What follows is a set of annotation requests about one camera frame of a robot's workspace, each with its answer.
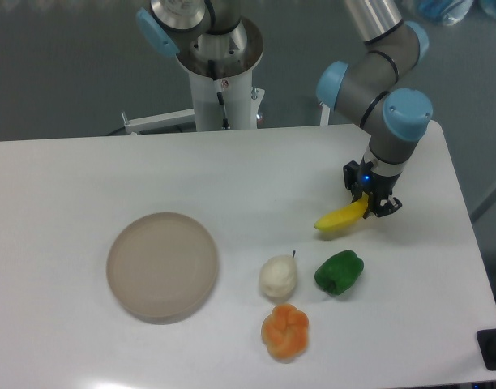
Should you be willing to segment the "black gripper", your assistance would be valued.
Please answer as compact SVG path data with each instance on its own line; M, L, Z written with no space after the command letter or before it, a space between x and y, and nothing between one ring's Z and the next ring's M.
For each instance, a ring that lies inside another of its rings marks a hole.
M390 164L375 156L363 156L360 164L352 160L343 167L344 186L350 191L352 201L367 195L364 219L371 215L389 216L402 208L403 204L393 195L402 172L403 164Z

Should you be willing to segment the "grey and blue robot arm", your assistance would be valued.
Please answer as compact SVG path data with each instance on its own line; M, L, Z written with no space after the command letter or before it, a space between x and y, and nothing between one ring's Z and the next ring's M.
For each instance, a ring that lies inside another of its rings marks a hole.
M394 186L427 130L430 99L398 81L423 59L425 30L403 20L392 1L345 4L366 47L356 64L332 63L316 96L370 137L360 161L344 166L344 184L364 213L389 216L400 209ZM252 72L263 56L257 26L237 1L152 1L136 23L150 46L175 58L190 80L200 131L256 127Z

